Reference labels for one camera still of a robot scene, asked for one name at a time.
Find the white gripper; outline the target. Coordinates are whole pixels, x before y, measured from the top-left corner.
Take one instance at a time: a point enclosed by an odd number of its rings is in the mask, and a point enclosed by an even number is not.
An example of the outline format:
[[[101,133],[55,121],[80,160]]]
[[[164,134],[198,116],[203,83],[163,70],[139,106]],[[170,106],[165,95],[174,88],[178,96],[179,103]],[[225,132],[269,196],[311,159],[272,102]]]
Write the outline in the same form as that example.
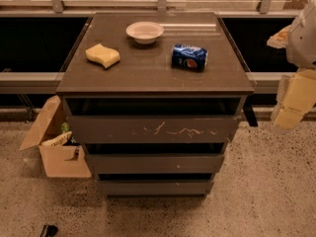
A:
[[[290,26],[267,40],[273,48],[286,48]],[[316,104],[316,70],[299,68],[292,76],[283,75],[278,83],[276,107],[272,112],[271,131],[277,135],[294,129]]]

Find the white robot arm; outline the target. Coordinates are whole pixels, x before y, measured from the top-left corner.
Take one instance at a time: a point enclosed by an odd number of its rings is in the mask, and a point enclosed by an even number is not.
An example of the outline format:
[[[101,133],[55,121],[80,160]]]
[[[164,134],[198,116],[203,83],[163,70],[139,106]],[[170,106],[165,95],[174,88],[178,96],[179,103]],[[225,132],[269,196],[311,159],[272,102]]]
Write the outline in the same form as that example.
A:
[[[316,105],[316,0],[310,0],[293,22],[271,36],[267,45],[284,48],[286,59],[297,67],[292,76],[282,76],[272,131],[285,134],[295,128]]]

